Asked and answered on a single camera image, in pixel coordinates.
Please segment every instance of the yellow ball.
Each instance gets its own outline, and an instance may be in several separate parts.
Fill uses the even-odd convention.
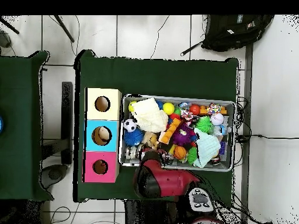
[[[136,103],[137,101],[131,101],[130,104],[128,105],[128,110],[129,111],[134,111],[134,107],[132,106],[132,104]]]
[[[175,111],[175,106],[172,103],[167,102],[164,103],[163,110],[164,112],[166,112],[167,115],[171,115]]]

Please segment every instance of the green tablecloth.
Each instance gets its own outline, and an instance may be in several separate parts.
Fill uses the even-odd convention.
[[[75,161],[74,199],[127,198],[139,199],[133,189],[134,167],[121,167],[115,183],[83,183],[82,152],[84,141],[84,89],[111,88],[122,94],[157,95],[195,99],[230,100],[236,98],[238,60],[216,61],[166,61],[127,58],[96,58],[91,50],[77,56],[75,111],[75,141],[79,135],[78,160]],[[219,197],[231,203],[232,172],[197,172],[209,180]]]
[[[48,52],[0,57],[0,199],[49,200],[39,183],[40,69]]]

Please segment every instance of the light blue cloth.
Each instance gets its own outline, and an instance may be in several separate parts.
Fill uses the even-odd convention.
[[[194,132],[199,136],[199,139],[196,140],[199,158],[194,161],[193,165],[203,168],[218,153],[221,145],[216,136],[211,136],[197,128],[194,129]]]

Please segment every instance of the orange toy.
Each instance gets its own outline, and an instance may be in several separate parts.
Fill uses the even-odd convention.
[[[177,118],[175,118],[172,123],[170,124],[167,132],[164,134],[164,136],[161,138],[161,142],[163,142],[164,144],[168,144],[172,134],[175,132],[175,130],[177,129],[177,127],[180,124],[180,120],[178,120]]]
[[[225,107],[222,107],[220,110],[220,113],[223,114],[227,114],[227,110],[225,109]]]
[[[207,111],[207,107],[206,106],[200,106],[200,115],[201,114],[208,114],[208,111]]]
[[[186,154],[187,154],[187,151],[184,147],[181,147],[181,146],[175,147],[174,156],[178,160],[185,158]]]

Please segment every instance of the yellow box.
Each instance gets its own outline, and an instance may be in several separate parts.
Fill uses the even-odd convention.
[[[87,119],[119,120],[121,93],[117,89],[87,88]]]

